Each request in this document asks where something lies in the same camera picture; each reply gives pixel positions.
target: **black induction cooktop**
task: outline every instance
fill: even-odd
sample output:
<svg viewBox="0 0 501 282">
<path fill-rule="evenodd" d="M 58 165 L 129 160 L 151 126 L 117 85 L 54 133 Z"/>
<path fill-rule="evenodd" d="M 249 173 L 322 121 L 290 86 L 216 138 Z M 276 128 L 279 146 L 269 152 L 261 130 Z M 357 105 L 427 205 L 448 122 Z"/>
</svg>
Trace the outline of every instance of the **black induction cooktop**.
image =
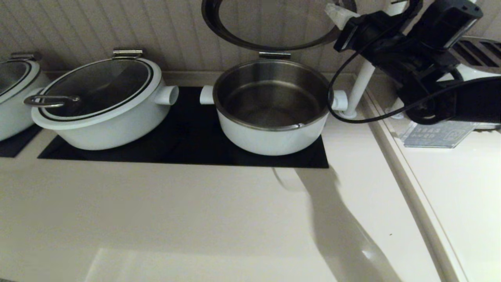
<svg viewBox="0 0 501 282">
<path fill-rule="evenodd" d="M 24 131 L 0 141 L 0 157 L 15 158 L 41 130 L 42 128 L 38 125 L 32 125 Z"/>
<path fill-rule="evenodd" d="M 152 132 L 129 144 L 87 151 L 56 137 L 39 159 L 257 167 L 328 168 L 322 137 L 308 148 L 286 156 L 247 152 L 222 132 L 213 105 L 198 102 L 201 87 L 180 87 L 179 98 Z"/>
</svg>

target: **pot lid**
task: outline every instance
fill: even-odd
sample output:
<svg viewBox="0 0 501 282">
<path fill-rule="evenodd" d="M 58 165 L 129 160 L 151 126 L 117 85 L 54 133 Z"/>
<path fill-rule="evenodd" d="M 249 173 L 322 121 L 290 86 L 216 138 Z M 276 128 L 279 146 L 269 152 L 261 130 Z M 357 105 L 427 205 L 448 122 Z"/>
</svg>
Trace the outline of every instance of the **pot lid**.
<svg viewBox="0 0 501 282">
<path fill-rule="evenodd" d="M 29 74 L 31 65 L 23 61 L 0 63 L 0 99 L 19 85 Z"/>
<path fill-rule="evenodd" d="M 335 41 L 340 31 L 324 9 L 356 12 L 354 0 L 203 0 L 202 15 L 218 36 L 256 51 L 293 51 Z"/>
<path fill-rule="evenodd" d="M 150 84 L 152 76 L 153 69 L 142 60 L 110 59 L 91 63 L 65 74 L 42 93 L 44 96 L 77 96 L 78 101 L 44 98 L 42 102 L 63 102 L 64 105 L 39 110 L 48 119 L 66 121 L 101 115 L 138 96 Z"/>
</svg>

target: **white pot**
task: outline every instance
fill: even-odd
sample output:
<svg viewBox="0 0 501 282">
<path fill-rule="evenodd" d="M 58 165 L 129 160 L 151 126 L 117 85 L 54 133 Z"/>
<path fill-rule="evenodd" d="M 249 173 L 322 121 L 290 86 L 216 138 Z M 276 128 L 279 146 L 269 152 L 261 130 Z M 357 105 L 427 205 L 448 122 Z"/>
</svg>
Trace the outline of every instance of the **white pot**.
<svg viewBox="0 0 501 282">
<path fill-rule="evenodd" d="M 40 65 L 34 61 L 11 61 L 3 64 L 21 64 L 26 67 L 22 78 L 7 91 L 0 93 L 0 141 L 12 137 L 33 125 L 31 107 L 23 100 L 33 90 L 50 83 L 41 72 Z"/>
<path fill-rule="evenodd" d="M 51 83 L 39 95 L 47 94 L 58 83 L 86 67 L 110 61 L 114 60 L 103 60 L 77 68 Z M 84 150 L 110 149 L 146 135 L 165 119 L 170 106 L 177 100 L 179 89 L 177 86 L 165 85 L 157 64 L 145 59 L 135 61 L 149 68 L 148 78 L 140 90 L 118 104 L 78 116 L 57 116 L 50 112 L 50 108 L 34 107 L 33 120 L 43 128 L 54 130 L 74 147 Z M 31 99 L 34 102 L 43 100 Z"/>
<path fill-rule="evenodd" d="M 200 103 L 214 104 L 217 95 L 213 86 L 204 86 Z M 331 106 L 334 110 L 346 110 L 348 99 L 344 91 L 335 91 Z M 317 119 L 308 124 L 296 124 L 288 128 L 269 130 L 230 119 L 217 108 L 222 131 L 238 147 L 265 156 L 282 156 L 296 153 L 315 142 L 325 126 L 329 112 L 325 110 Z"/>
</svg>

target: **metal pot rim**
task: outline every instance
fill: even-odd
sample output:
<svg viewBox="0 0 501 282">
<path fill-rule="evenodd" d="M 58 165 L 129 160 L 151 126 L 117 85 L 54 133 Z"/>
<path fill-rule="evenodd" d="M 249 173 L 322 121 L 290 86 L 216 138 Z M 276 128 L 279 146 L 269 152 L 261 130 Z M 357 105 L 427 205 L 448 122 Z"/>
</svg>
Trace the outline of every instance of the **metal pot rim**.
<svg viewBox="0 0 501 282">
<path fill-rule="evenodd" d="M 325 84 L 326 87 L 329 86 L 329 82 L 321 73 L 319 73 L 317 70 L 315 70 L 309 66 L 306 66 L 306 65 L 303 65 L 300 63 L 279 60 L 279 59 L 260 59 L 260 60 L 245 62 L 245 63 L 236 65 L 236 66 L 226 70 L 223 74 L 221 74 L 221 76 L 219 76 L 216 83 L 214 84 L 214 90 L 212 92 L 212 98 L 214 100 L 214 105 L 216 106 L 217 110 L 222 115 L 224 115 L 226 118 L 228 118 L 229 120 L 231 120 L 239 125 L 242 125 L 242 126 L 245 126 L 245 127 L 251 128 L 251 129 L 255 129 L 255 130 L 260 130 L 260 131 L 291 131 L 291 130 L 297 130 L 297 129 L 301 129 L 301 128 L 307 127 L 309 125 L 312 125 L 312 124 L 316 123 L 317 121 L 321 120 L 322 118 L 324 118 L 325 115 L 327 115 L 329 113 L 329 109 L 327 108 L 328 104 L 326 104 L 324 109 L 318 115 L 316 115 L 314 118 L 311 118 L 303 123 L 292 124 L 292 125 L 288 125 L 288 126 L 257 126 L 257 125 L 250 123 L 250 122 L 246 122 L 246 121 L 243 121 L 241 119 L 238 119 L 234 115 L 230 114 L 222 106 L 221 102 L 219 101 L 218 95 L 217 95 L 221 83 L 228 75 L 230 75 L 231 73 L 233 73 L 234 71 L 236 71 L 240 67 L 247 66 L 247 65 L 253 65 L 253 64 L 258 63 L 258 62 L 289 64 L 289 65 L 292 65 L 295 67 L 304 68 L 304 69 L 310 71 L 315 76 L 317 76 L 321 81 L 323 81 L 323 83 Z"/>
</svg>

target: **countertop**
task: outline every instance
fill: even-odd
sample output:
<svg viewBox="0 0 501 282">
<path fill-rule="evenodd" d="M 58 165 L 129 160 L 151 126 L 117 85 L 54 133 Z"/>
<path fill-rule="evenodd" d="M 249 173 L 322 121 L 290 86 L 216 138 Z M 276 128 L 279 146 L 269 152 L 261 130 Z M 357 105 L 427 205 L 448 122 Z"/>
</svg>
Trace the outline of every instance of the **countertop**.
<svg viewBox="0 0 501 282">
<path fill-rule="evenodd" d="M 394 88 L 386 76 L 369 85 L 381 108 Z M 501 133 L 474 131 L 454 149 L 406 148 L 398 136 L 409 120 L 387 119 L 399 150 L 418 181 L 467 281 L 501 280 Z"/>
<path fill-rule="evenodd" d="M 55 136 L 0 158 L 0 278 L 440 281 L 367 125 L 329 118 L 329 169 L 37 159 Z"/>
</svg>

